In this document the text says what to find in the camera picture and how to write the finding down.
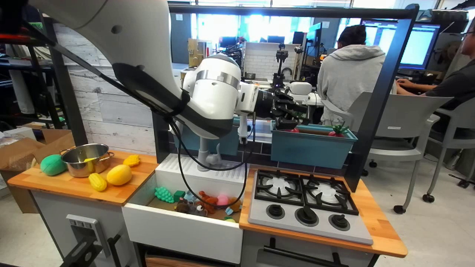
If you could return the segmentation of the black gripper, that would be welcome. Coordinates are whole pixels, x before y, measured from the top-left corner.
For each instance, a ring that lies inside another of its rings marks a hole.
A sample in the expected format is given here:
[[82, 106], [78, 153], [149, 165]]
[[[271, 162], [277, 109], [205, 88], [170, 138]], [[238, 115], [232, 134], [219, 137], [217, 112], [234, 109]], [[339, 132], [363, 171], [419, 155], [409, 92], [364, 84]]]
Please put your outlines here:
[[292, 97], [275, 91], [259, 92], [257, 116], [272, 119], [280, 131], [294, 129], [302, 122]]

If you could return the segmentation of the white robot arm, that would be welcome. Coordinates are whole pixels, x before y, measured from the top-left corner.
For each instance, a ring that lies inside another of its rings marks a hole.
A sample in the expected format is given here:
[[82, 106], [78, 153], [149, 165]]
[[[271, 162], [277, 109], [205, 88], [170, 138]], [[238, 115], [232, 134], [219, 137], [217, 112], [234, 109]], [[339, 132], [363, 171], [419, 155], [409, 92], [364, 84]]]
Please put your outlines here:
[[237, 115], [256, 110], [259, 89], [241, 81], [238, 63], [228, 55], [202, 60], [189, 91], [177, 85], [168, 0], [32, 0], [32, 6], [90, 40], [124, 92], [201, 138], [229, 134]]

